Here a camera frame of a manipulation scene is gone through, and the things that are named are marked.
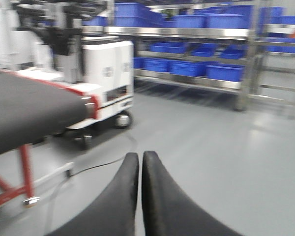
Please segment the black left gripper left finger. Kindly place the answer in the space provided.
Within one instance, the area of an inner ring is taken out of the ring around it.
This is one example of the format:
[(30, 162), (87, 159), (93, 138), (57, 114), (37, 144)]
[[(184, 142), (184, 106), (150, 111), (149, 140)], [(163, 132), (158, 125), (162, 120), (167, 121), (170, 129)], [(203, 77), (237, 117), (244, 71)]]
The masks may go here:
[(50, 236), (134, 236), (139, 157), (129, 152), (111, 182), (81, 213)]

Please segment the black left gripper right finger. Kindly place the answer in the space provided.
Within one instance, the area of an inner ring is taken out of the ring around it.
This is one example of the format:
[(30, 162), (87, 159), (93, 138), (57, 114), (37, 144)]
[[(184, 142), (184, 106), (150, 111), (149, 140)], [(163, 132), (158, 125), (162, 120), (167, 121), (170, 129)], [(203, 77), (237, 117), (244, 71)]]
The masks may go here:
[(142, 209), (147, 236), (237, 236), (198, 206), (169, 174), (155, 151), (145, 151)]

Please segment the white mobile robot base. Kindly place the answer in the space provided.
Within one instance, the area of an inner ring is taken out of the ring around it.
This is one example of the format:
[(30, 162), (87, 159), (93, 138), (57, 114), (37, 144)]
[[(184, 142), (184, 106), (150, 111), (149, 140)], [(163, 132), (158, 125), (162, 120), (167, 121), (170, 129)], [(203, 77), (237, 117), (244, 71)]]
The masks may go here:
[(106, 0), (14, 0), (20, 29), (33, 33), (35, 59), (18, 74), (79, 95), (87, 117), (61, 129), (71, 131), (81, 149), (92, 140), (88, 127), (109, 121), (131, 126), (133, 105), (133, 44), (115, 37), (88, 36), (83, 23), (105, 11)]

